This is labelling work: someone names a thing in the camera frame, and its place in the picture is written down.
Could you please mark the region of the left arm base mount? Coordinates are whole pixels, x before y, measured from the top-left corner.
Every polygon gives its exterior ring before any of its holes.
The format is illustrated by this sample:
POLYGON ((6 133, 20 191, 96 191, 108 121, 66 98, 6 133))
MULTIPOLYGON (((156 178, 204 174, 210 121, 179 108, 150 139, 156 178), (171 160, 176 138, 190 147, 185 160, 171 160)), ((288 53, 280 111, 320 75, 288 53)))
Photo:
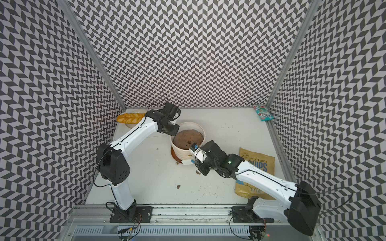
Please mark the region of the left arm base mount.
POLYGON ((128 210, 114 207, 110 216, 110 223, 133 223, 134 221, 140 222, 141 224, 150 223, 152 212, 152 206, 134 206, 128 210))

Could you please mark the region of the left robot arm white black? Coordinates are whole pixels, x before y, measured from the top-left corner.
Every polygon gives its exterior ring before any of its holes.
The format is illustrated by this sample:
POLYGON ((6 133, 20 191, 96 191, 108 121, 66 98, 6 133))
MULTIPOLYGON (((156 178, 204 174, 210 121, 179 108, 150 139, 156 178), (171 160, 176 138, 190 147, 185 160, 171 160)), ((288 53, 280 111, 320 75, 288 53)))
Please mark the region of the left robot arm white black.
POLYGON ((180 127, 176 124, 176 119, 180 115, 181 110, 171 103, 166 104, 162 109, 149 110, 141 121, 122 137, 98 147, 96 170, 108 182, 115 205, 121 211, 128 211, 135 203, 128 181, 131 172, 129 156, 155 132, 175 136, 180 127))

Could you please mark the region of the white ceramic pot with mud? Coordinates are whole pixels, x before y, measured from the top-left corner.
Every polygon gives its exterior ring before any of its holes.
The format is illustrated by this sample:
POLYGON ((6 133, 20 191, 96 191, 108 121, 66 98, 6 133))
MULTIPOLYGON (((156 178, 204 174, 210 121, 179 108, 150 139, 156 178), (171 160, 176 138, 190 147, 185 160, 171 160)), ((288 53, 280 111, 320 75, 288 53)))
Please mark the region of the white ceramic pot with mud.
POLYGON ((199 146, 205 143, 205 130, 194 122, 180 123, 179 126, 178 133, 170 137, 171 146, 179 159, 192 159, 193 155, 190 152, 190 147, 193 143, 199 146))

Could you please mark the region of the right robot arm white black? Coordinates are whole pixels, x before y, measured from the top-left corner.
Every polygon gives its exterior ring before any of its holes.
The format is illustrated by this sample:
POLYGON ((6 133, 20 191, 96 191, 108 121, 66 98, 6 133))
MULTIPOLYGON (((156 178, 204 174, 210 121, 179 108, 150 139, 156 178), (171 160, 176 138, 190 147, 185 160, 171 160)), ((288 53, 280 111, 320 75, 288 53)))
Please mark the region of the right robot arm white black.
POLYGON ((214 141, 202 147, 194 143, 190 152, 195 166, 203 175, 214 170, 223 178, 248 183, 270 195, 272 200, 254 201, 252 211, 258 218, 286 219, 300 233, 313 235, 321 202, 310 184, 304 181, 296 184, 264 172, 236 154, 227 155, 214 141))

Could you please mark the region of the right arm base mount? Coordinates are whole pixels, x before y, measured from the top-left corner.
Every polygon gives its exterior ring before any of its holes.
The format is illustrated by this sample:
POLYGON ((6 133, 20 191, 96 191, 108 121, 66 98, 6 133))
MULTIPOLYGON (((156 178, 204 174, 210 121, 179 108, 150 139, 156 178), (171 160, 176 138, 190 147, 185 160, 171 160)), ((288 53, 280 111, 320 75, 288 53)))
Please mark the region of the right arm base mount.
POLYGON ((233 206, 231 207, 230 215, 233 217, 234 223, 274 223, 274 219, 260 218, 255 214, 253 209, 254 202, 258 199, 257 196, 253 196, 248 200, 245 206, 233 206))

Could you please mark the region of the blue white scrub brush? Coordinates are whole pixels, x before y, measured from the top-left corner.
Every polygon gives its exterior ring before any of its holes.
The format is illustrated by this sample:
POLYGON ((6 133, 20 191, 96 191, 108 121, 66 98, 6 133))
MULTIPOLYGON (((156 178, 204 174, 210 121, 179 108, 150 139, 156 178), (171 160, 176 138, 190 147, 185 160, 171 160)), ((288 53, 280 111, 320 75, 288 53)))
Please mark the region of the blue white scrub brush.
POLYGON ((188 166, 188 165, 194 165, 194 164, 195 164, 195 161, 192 160, 192 159, 182 160, 182 161, 181 161, 181 164, 182 164, 182 165, 185 165, 185 166, 188 166))

